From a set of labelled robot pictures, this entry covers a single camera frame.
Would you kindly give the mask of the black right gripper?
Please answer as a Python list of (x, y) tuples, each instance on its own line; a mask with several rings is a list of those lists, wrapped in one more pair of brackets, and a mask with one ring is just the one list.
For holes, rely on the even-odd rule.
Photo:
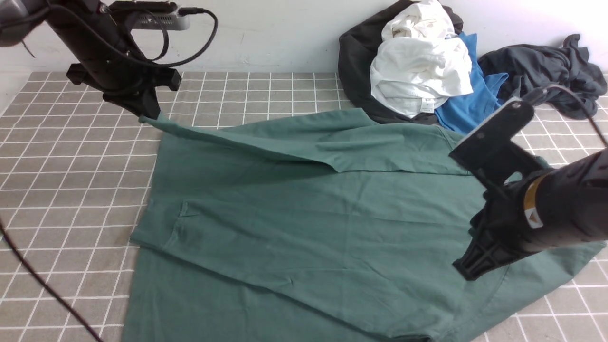
[(471, 219), (471, 244), (452, 264), (467, 281), (538, 252), (529, 237), (532, 228), (524, 209), (525, 192), (538, 175), (529, 173), (508, 182), (493, 182), (482, 173), (475, 177), (486, 188), (485, 204)]

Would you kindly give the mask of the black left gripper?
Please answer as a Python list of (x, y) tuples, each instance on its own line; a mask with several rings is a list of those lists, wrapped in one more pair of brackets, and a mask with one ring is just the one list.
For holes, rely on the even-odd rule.
[(70, 65), (67, 78), (111, 97), (126, 99), (126, 109), (137, 117), (157, 120), (161, 114), (157, 87), (177, 91), (181, 76), (176, 69), (130, 63), (79, 63)]

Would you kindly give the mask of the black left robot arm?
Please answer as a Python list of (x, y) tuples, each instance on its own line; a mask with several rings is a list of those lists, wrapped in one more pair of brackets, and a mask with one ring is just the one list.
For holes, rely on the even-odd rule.
[(105, 101), (138, 117), (158, 119), (156, 89), (178, 90), (176, 69), (145, 58), (131, 28), (142, 9), (126, 9), (99, 0), (3, 0), (1, 45), (22, 43), (43, 22), (76, 57), (66, 77), (102, 93)]

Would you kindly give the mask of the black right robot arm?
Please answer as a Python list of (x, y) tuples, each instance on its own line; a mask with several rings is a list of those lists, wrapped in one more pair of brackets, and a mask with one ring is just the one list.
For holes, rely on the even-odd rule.
[(520, 150), (465, 168), (486, 188), (455, 269), (475, 281), (542, 251), (607, 239), (607, 150), (558, 169)]

